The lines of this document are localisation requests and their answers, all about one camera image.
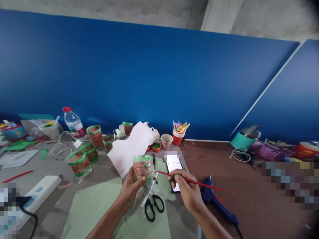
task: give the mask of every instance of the scissors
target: scissors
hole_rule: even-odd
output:
[[[158,205],[158,203],[156,202],[156,199],[160,200],[160,202],[162,203],[162,209],[159,208],[159,205]],[[147,218],[150,222],[154,222],[154,221],[155,221],[155,212],[154,212],[154,206],[153,206],[153,204],[151,203],[151,200],[153,201],[154,206],[157,208],[157,210],[158,210],[160,213],[164,212],[164,202],[163,202],[163,200],[162,200],[159,196],[157,196],[157,195],[155,195],[155,194],[152,194],[152,196],[149,195],[149,198],[146,200],[146,203],[145,203],[145,216],[146,216],[146,218]],[[151,208],[151,211],[152,211],[152,213],[153,213],[153,217],[152,217],[152,218],[149,217],[149,215],[147,214],[147,207],[148,207],[148,206]]]
[[[155,173],[155,176],[153,177],[153,180],[152,180],[152,183],[151,183],[151,186],[150,186],[149,189],[147,189],[147,186],[144,185],[145,191],[146,191],[147,193],[146,193],[146,197],[144,198],[143,202],[141,203],[141,208],[144,207],[146,218],[147,218],[147,220],[149,220],[150,222],[154,222],[154,220],[155,220],[154,206],[157,208],[157,210],[158,210],[160,213],[164,212],[164,202],[163,202],[163,200],[162,200],[159,196],[154,195],[154,194],[151,193],[151,191],[152,191],[152,189],[153,189],[153,186],[154,186],[154,184],[155,184],[155,181],[156,181],[158,175],[159,175],[159,173],[156,172],[156,173]],[[157,202],[156,202],[156,199],[158,199],[159,201],[161,201],[161,203],[162,203],[162,209],[160,209],[159,205],[158,205]],[[153,213],[153,217],[152,217],[152,218],[150,218],[149,215],[147,214],[147,207],[148,207],[148,206],[151,208],[151,211],[152,211],[152,213]]]

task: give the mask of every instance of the paintbrush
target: paintbrush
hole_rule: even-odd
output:
[[[154,171],[154,172],[158,172],[158,173],[161,173],[161,174],[165,174],[165,175],[167,175],[167,176],[171,176],[171,175],[168,174],[168,173],[164,173],[164,172],[162,172],[162,171],[155,170],[155,169],[152,169],[152,168],[148,167],[148,166],[146,165],[146,163],[144,163],[144,168],[149,169],[149,170],[152,170],[152,171]],[[199,182],[190,180],[190,179],[184,178],[184,180],[187,181],[187,182],[189,182],[189,183],[198,184],[198,185],[200,185],[200,186],[207,187],[207,188],[210,188],[210,189],[213,189],[213,190],[217,190],[217,191],[221,191],[221,192],[229,193],[229,194],[234,194],[234,193],[231,192],[231,191],[228,191],[228,190],[225,190],[225,189],[216,188],[216,187],[209,186],[209,185],[206,185],[206,184],[202,184],[202,183],[199,183]]]

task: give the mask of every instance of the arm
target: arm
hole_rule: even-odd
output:
[[[176,182],[178,183],[186,208],[193,214],[205,236],[208,239],[231,239],[232,236],[205,206],[200,194],[199,186],[184,180],[184,178],[187,178],[197,181],[196,178],[180,169],[176,169],[169,174],[168,180],[171,181],[172,187],[175,188]]]
[[[88,234],[86,239],[112,238],[121,218],[134,203],[137,191],[145,184],[145,182],[146,177],[142,177],[134,183],[133,167],[131,167],[117,199]]]

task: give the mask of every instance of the blue wall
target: blue wall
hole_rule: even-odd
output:
[[[319,140],[318,40],[301,46],[239,129],[252,124],[260,125],[263,139]]]
[[[229,140],[299,43],[0,10],[0,113],[62,115],[110,133],[122,121],[160,134]]]

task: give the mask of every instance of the red pen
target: red pen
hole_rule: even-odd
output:
[[[154,171],[154,172],[159,172],[159,173],[161,173],[161,174],[165,174],[165,175],[167,175],[167,176],[171,176],[171,175],[169,175],[168,173],[164,173],[164,172],[162,172],[162,171],[149,168],[149,167],[146,166],[146,164],[144,164],[144,167],[147,168],[147,169],[149,169],[149,170],[152,170],[152,171]],[[216,188],[216,187],[213,187],[213,186],[209,186],[209,185],[206,185],[206,184],[202,184],[202,183],[199,183],[199,182],[190,180],[190,179],[184,178],[184,180],[187,181],[187,182],[189,182],[189,183],[198,184],[198,185],[200,185],[200,186],[207,187],[207,188],[210,188],[210,189],[213,189],[213,190],[217,190],[217,191],[221,191],[221,192],[229,193],[229,194],[234,194],[234,193],[231,192],[231,191],[228,191],[228,190],[225,190],[225,189],[219,189],[219,188]]]
[[[26,171],[26,172],[24,172],[24,173],[18,174],[17,176],[14,176],[14,177],[12,177],[12,178],[9,178],[9,179],[7,179],[7,180],[1,182],[1,183],[10,182],[11,180],[14,180],[14,179],[16,179],[16,178],[18,178],[18,177],[21,177],[21,176],[23,176],[23,175],[25,175],[25,174],[32,173],[32,172],[33,172],[33,170]]]

